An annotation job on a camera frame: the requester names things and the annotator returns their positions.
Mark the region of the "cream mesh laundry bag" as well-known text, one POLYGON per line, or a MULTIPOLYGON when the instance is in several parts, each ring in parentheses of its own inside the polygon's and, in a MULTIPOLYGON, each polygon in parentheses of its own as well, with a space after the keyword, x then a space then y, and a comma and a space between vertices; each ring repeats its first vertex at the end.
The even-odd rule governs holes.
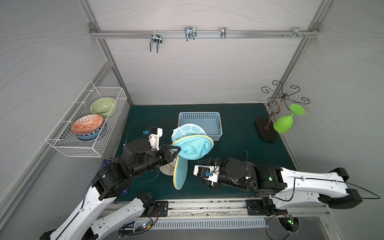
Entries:
POLYGON ((169 163, 167 165, 159 167, 160 172, 163 173, 164 175, 167 175, 167 176, 173 176, 176 163, 177 163, 177 161, 174 160, 174 161, 172 161, 171 163, 169 163))

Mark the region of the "teal mesh laundry bag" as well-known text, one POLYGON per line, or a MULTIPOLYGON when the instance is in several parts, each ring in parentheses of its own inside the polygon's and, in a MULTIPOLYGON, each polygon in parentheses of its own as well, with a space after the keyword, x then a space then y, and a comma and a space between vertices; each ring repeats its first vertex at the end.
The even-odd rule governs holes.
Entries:
POLYGON ((207 155, 214 147, 214 141, 198 125, 184 124, 173 130, 172 145, 180 147, 175 160, 173 184, 181 190, 187 179, 188 161, 196 161, 207 155))

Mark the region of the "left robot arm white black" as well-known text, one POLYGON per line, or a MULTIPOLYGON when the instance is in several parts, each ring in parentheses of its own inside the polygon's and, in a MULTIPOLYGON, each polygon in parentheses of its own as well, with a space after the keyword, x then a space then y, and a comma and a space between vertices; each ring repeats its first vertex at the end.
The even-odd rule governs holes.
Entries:
POLYGON ((118 211, 98 220, 100 213, 134 179, 177 158, 181 148, 163 145, 153 149, 149 140, 135 139, 123 147, 123 154, 93 178, 83 200, 56 230, 45 232, 42 240, 102 240, 117 227, 154 209, 151 194, 143 193, 118 211))

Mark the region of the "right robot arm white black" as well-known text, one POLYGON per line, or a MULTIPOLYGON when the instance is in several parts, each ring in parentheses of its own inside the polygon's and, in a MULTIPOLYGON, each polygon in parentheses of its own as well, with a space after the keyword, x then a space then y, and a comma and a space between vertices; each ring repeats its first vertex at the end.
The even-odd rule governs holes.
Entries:
POLYGON ((261 208, 268 214, 307 204, 352 209, 363 201, 356 189, 347 186, 349 175, 344 168, 319 174, 255 165, 235 158, 223 163, 208 161, 208 166, 196 165, 193 171, 205 186, 219 189, 225 185, 252 192, 262 199, 261 208))

